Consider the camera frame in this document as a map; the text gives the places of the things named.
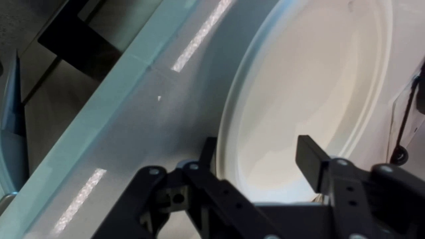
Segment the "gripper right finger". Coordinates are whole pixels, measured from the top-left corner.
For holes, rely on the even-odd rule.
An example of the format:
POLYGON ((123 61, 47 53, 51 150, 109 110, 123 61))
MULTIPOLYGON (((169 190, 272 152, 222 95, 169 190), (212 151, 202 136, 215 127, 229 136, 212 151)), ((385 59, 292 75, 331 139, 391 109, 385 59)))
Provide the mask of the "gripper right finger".
POLYGON ((391 164, 370 171, 331 158, 299 135, 296 165, 314 192, 329 197, 336 234, 367 239, 425 239, 425 181, 391 164))

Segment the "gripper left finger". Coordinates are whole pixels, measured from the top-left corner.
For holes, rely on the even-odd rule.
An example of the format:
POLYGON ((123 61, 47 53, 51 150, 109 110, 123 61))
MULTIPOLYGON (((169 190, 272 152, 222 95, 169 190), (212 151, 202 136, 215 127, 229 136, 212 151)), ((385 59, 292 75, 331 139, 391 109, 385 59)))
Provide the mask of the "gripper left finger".
POLYGON ((202 239, 283 239, 259 207, 211 172, 216 144, 208 137, 199 160, 171 172, 159 165, 139 169, 91 239, 157 239, 179 211, 202 239))

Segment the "white round plate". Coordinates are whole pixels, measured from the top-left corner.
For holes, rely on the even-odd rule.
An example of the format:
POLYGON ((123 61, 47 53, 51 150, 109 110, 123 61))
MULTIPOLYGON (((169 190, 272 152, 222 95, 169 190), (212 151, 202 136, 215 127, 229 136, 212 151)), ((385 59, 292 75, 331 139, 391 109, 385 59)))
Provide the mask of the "white round plate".
POLYGON ((363 134, 384 85, 392 28, 391 0, 278 0, 229 91, 217 177, 252 202, 312 201, 296 165, 299 135, 367 165, 363 134))

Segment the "black flat metal foot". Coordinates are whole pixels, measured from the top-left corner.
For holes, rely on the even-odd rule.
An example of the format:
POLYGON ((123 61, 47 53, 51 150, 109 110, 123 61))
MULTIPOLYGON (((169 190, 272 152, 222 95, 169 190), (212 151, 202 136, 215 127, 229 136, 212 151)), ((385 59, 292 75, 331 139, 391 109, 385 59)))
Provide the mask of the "black flat metal foot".
POLYGON ((89 0, 67 0, 38 43, 94 80, 102 81, 122 52, 78 17, 89 0))

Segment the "blue plastic object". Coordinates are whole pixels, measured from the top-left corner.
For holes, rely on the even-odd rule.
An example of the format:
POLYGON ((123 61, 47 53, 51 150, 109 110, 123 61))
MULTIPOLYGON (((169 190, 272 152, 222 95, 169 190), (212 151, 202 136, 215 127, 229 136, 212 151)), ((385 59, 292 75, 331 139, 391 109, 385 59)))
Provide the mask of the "blue plastic object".
POLYGON ((0 199, 17 194, 29 178, 25 110, 17 50, 0 77, 0 199))

